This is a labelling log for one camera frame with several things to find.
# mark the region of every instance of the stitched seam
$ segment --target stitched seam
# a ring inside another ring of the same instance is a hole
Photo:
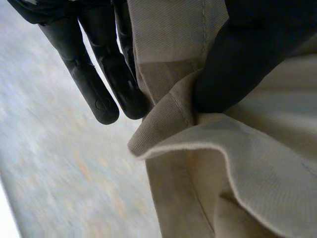
[[[195,71],[196,71],[196,68],[195,68],[195,66],[194,66],[193,61],[191,60],[190,63],[192,64],[193,71],[195,72]]]
[[[179,104],[177,103],[177,101],[176,101],[176,99],[174,98],[174,96],[173,96],[170,92],[169,92],[168,94],[172,97],[174,103],[177,105],[179,111],[181,112],[181,114],[182,114],[182,116],[183,116],[183,119],[184,119],[184,121],[185,121],[185,123],[186,123],[186,127],[189,127],[189,123],[188,123],[188,121],[186,120],[186,117],[185,117],[185,115],[184,115],[183,110],[181,109],[181,107],[180,107]]]
[[[204,45],[203,45],[203,53],[206,50],[206,16],[205,16],[205,0],[202,0],[203,3],[203,28],[204,28]]]
[[[188,151],[187,154],[188,154],[189,156],[192,156],[193,151]],[[204,221],[207,223],[207,225],[208,225],[208,227],[209,227],[209,230],[212,232],[212,236],[211,236],[211,237],[214,237],[214,229],[213,229],[213,227],[212,227],[212,225],[211,225],[211,223],[210,223],[210,221],[209,221],[209,219],[208,219],[208,217],[207,217],[206,212],[204,211],[204,208],[203,208],[203,205],[202,205],[200,199],[198,198],[197,191],[196,191],[196,189],[195,189],[195,186],[194,186],[194,184],[193,184],[193,181],[190,179],[190,176],[189,176],[189,173],[188,173],[188,166],[187,166],[187,160],[186,160],[186,159],[185,159],[185,166],[186,166],[186,167],[185,167],[185,168],[186,168],[186,170],[185,170],[185,172],[186,172],[186,178],[187,178],[188,184],[190,185],[191,191],[192,191],[193,194],[194,194],[195,201],[196,201],[195,204],[197,205],[197,207],[198,207],[198,209],[200,210],[200,212],[203,214]]]

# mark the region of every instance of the black robotic finger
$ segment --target black robotic finger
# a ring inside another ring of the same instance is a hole
[[[130,68],[131,73],[136,79],[133,54],[132,24],[128,2],[127,0],[114,0],[113,6],[122,52]]]
[[[130,119],[144,117],[147,100],[117,45],[113,6],[90,8],[79,16],[79,21],[123,112]]]
[[[316,31],[316,1],[226,0],[219,31],[194,86],[203,113],[222,113],[246,97]]]
[[[77,18],[65,17],[40,25],[40,29],[59,52],[96,119],[102,124],[114,123],[119,109],[92,65]]]

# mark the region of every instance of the beige fabric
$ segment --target beige fabric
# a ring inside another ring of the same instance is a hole
[[[224,1],[129,2],[140,88],[152,110],[129,142],[147,160],[164,238],[317,234],[314,37],[226,115],[198,115],[192,86]]]

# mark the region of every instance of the gray floor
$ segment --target gray floor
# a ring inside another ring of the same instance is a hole
[[[159,238],[126,148],[140,121],[98,123],[39,28],[0,9],[0,171],[23,237]]]

